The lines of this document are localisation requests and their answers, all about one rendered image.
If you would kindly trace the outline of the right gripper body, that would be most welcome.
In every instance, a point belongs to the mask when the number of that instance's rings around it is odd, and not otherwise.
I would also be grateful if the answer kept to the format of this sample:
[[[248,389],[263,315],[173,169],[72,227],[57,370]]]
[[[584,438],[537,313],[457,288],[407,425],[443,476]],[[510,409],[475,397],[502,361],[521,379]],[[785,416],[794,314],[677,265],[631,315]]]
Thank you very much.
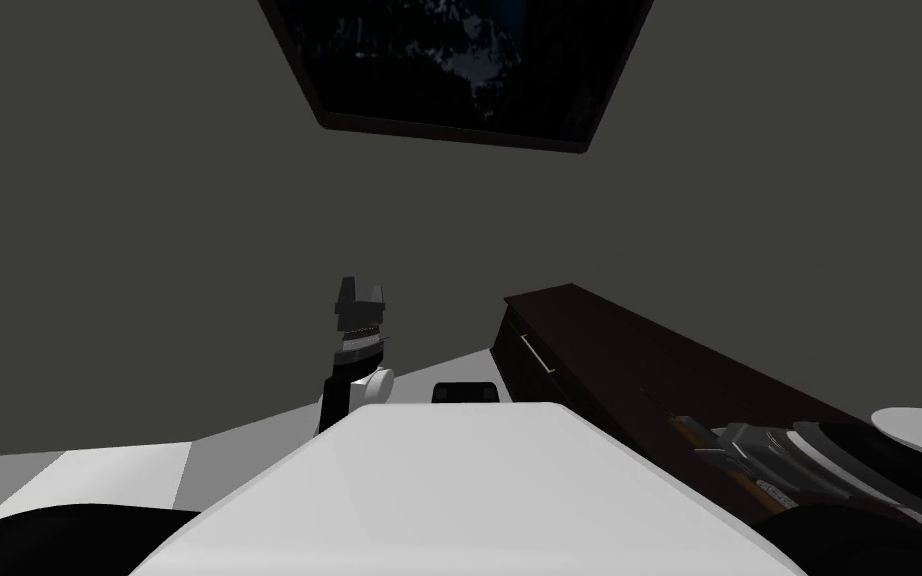
[[[785,453],[776,447],[767,430],[759,429],[759,446],[755,450],[730,450],[739,456],[758,477],[778,486],[780,489],[800,492],[803,488],[794,467],[785,458]]]

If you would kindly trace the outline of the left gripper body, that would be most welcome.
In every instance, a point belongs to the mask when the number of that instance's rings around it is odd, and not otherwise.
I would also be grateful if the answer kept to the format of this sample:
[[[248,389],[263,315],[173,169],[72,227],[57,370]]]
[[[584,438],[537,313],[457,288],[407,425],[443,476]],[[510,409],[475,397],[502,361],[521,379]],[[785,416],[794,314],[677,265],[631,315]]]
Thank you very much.
[[[335,304],[337,330],[349,332],[377,330],[383,323],[386,304],[374,301],[338,301]]]

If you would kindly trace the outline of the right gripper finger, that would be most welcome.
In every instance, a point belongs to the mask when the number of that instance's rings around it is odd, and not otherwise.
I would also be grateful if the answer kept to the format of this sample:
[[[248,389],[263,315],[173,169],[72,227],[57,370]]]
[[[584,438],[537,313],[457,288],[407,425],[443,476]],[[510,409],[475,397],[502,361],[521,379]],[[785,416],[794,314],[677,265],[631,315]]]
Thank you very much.
[[[747,423],[728,423],[712,431],[723,450],[755,450],[759,446],[759,429]]]
[[[749,474],[749,467],[739,457],[722,448],[698,448],[694,454],[704,462],[722,469],[728,474]]]

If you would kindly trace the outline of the dark brown cabinet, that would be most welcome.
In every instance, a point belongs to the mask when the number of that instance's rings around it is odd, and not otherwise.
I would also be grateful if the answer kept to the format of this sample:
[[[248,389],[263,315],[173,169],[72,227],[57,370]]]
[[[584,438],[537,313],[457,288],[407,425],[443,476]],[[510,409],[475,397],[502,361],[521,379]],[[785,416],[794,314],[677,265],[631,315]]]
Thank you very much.
[[[574,284],[509,297],[491,355],[514,401],[570,409],[751,525],[771,512],[695,455],[670,418],[688,416],[709,428],[801,421],[875,427]]]

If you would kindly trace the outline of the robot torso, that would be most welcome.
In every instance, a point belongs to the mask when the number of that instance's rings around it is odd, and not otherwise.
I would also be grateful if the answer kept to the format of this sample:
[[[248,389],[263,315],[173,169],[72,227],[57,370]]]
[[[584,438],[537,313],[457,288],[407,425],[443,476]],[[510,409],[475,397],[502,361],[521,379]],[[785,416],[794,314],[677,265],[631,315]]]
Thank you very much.
[[[131,576],[806,576],[554,403],[359,408]]]

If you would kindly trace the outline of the dark framed wall picture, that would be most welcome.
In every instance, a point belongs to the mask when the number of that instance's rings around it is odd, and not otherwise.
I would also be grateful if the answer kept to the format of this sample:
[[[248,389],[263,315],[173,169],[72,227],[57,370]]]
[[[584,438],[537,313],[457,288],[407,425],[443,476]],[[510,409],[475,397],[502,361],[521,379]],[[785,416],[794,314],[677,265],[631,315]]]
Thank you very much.
[[[324,128],[580,154],[654,0],[257,0]]]

